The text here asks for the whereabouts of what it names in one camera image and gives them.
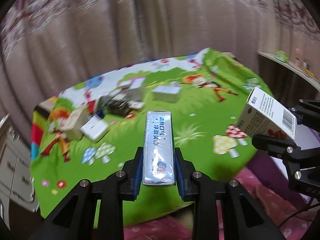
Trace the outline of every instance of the green checkered mushroom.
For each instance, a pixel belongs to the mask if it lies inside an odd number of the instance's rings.
[[[101,146],[97,149],[95,154],[96,159],[100,159],[102,163],[108,163],[111,161],[109,155],[116,151],[116,146],[112,145],[111,143],[104,142]]]

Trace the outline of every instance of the silver bolt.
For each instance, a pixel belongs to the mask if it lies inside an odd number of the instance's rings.
[[[87,181],[86,179],[83,179],[83,180],[80,181],[79,184],[80,184],[81,187],[86,187],[86,186],[89,185],[89,181]]]
[[[229,184],[232,186],[232,187],[236,187],[239,185],[239,182],[235,179],[232,179],[229,181]]]
[[[296,179],[301,179],[301,172],[300,171],[296,171],[296,173],[294,174],[294,177]]]
[[[289,147],[287,148],[287,153],[292,153],[292,152],[293,152],[293,149],[292,149],[291,146],[289,146]]]
[[[192,173],[192,176],[194,176],[195,178],[201,178],[202,177],[202,173],[199,171],[194,171]]]
[[[120,178],[121,178],[121,177],[123,177],[124,175],[125,175],[125,171],[117,171],[117,172],[116,172],[116,176],[117,176],[117,177],[120,177]]]

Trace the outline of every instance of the white cabinet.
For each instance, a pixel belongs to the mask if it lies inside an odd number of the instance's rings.
[[[30,175],[30,150],[10,127],[9,115],[0,121],[0,215],[9,227],[9,200],[35,212],[38,200]]]

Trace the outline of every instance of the curtain fold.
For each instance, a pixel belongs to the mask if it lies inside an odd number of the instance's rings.
[[[126,65],[211,47],[259,74],[257,51],[299,48],[320,76],[320,32],[300,0],[17,0],[0,38],[0,115],[28,142],[37,104]]]

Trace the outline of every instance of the cable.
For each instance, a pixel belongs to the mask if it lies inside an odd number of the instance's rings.
[[[296,215],[300,214],[301,212],[308,211],[309,209],[314,208],[314,207],[317,207],[317,206],[320,206],[320,203],[315,204],[315,205],[313,205],[313,206],[304,207],[304,208],[301,209],[300,211],[295,212],[295,213],[292,214],[290,217],[287,217],[287,218],[278,226],[278,228],[282,227],[283,224],[286,223],[290,218],[293,218],[293,217],[295,217]]]

